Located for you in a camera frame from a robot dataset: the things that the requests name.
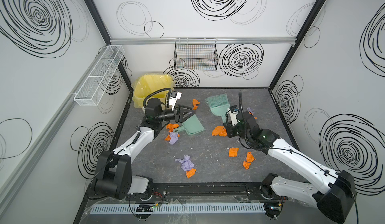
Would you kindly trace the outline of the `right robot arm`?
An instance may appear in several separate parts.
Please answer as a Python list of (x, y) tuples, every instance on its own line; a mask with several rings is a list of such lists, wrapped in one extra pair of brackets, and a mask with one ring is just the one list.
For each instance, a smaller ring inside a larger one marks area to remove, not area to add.
[(228, 110), (222, 119), (229, 138), (239, 137), (247, 148), (281, 161), (306, 180), (293, 181), (271, 173), (260, 186), (265, 199), (286, 196), (317, 208), (335, 223), (345, 223), (349, 212), (357, 205), (351, 174), (326, 167), (296, 150), (275, 132), (259, 128), (249, 112)]

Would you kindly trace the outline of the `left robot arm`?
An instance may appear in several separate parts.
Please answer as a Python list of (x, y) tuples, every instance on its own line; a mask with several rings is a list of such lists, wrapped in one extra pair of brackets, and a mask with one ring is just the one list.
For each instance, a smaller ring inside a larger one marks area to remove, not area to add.
[(184, 123), (196, 114), (192, 107), (176, 105), (176, 101), (172, 97), (168, 105), (158, 98), (145, 98), (145, 116), (136, 133), (114, 150), (100, 154), (89, 187), (91, 194), (122, 200), (130, 194), (149, 192), (150, 178), (132, 175), (132, 162), (170, 121)]

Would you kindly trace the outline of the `green plastic dustpan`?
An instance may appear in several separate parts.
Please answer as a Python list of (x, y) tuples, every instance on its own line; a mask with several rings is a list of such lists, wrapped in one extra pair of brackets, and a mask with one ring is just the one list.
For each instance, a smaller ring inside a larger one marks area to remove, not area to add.
[(196, 135), (205, 131), (205, 128), (199, 121), (196, 115), (191, 116), (186, 121), (184, 121), (180, 127), (175, 128), (173, 132), (179, 133), (185, 131), (189, 136)]

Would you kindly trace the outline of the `green hand brush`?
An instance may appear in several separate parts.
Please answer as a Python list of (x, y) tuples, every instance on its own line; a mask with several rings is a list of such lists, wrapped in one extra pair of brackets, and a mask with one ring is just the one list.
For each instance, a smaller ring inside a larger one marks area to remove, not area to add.
[(208, 97), (204, 100), (204, 103), (208, 105), (214, 116), (221, 117), (222, 122), (226, 122), (226, 114), (230, 108), (227, 94)]

